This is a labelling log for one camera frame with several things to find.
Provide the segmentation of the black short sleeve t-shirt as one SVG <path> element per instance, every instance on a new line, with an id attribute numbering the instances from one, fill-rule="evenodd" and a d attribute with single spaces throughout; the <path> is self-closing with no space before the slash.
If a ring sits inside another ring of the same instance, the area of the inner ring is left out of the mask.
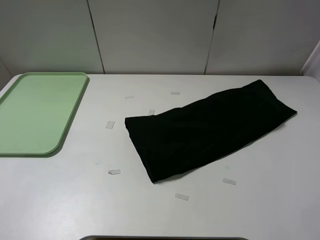
<path id="1" fill-rule="evenodd" d="M 149 179 L 157 183 L 228 156 L 296 114 L 256 80 L 161 114 L 127 117 L 124 124 Z"/>

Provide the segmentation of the light green plastic tray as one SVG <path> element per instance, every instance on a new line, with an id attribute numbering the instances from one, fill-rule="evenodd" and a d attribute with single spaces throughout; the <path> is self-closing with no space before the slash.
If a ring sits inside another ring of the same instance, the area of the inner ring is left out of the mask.
<path id="1" fill-rule="evenodd" d="M 1 156 L 46 156 L 66 135 L 89 77 L 83 72 L 29 72 L 0 98 Z"/>

